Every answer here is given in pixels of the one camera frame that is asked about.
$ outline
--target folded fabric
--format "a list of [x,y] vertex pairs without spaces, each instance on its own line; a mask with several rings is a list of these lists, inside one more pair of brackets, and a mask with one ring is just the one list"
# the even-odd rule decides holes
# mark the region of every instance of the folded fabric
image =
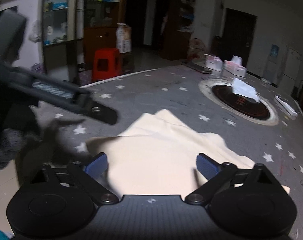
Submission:
[[196,169],[204,153],[218,163],[251,169],[254,162],[227,148],[213,133],[197,133],[170,111],[143,114],[126,131],[112,138],[91,138],[91,154],[108,157],[109,184],[122,195],[181,195],[182,199],[207,182]]

